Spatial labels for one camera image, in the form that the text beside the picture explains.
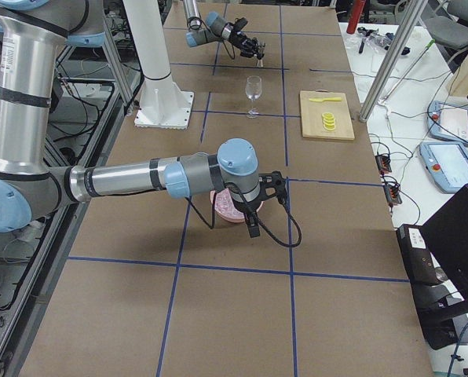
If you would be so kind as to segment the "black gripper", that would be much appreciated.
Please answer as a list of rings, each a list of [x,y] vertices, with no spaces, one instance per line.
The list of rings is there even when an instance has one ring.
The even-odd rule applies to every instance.
[[[235,46],[242,57],[257,58],[258,53],[265,52],[265,43],[256,38],[249,38],[243,32],[232,32],[229,36],[229,42]]]
[[[238,188],[232,188],[232,202],[234,207],[243,214],[250,238],[259,237],[260,229],[256,214],[263,204],[263,200],[258,197],[254,200],[248,200]]]

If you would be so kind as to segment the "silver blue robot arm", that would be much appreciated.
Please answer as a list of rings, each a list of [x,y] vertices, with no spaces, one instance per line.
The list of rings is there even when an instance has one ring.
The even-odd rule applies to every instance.
[[[265,43],[260,42],[256,37],[250,38],[243,29],[247,26],[248,20],[245,17],[236,19],[234,22],[227,21],[217,12],[209,12],[203,19],[199,12],[197,1],[183,1],[185,18],[188,27],[186,42],[189,47],[197,47],[212,42],[226,42],[232,46],[232,53],[228,55],[234,59],[235,49],[239,50],[241,57],[256,58],[258,64],[262,65],[265,55]]]
[[[165,190],[174,198],[229,190],[251,236],[263,201],[258,157],[244,139],[209,155],[152,159],[112,167],[48,167],[44,146],[57,50],[101,46],[100,1],[0,1],[0,232],[95,197]]]

